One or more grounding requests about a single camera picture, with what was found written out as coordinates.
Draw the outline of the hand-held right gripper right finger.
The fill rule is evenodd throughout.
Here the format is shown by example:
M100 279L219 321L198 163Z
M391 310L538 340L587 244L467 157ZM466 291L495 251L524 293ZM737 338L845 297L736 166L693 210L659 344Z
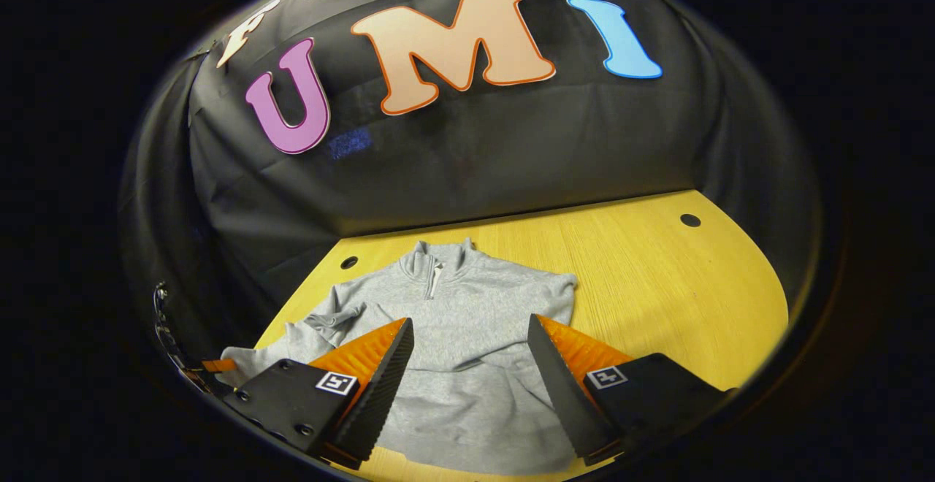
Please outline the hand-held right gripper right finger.
M565 435L586 465L662 448L731 395L664 353L631 358L537 313L527 342Z

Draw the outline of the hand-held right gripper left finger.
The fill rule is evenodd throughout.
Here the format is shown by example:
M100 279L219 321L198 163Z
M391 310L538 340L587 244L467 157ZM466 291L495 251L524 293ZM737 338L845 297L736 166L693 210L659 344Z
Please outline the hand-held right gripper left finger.
M387 422L414 340L412 320L394 320L312 362L277 360L223 402L291 448L357 470Z

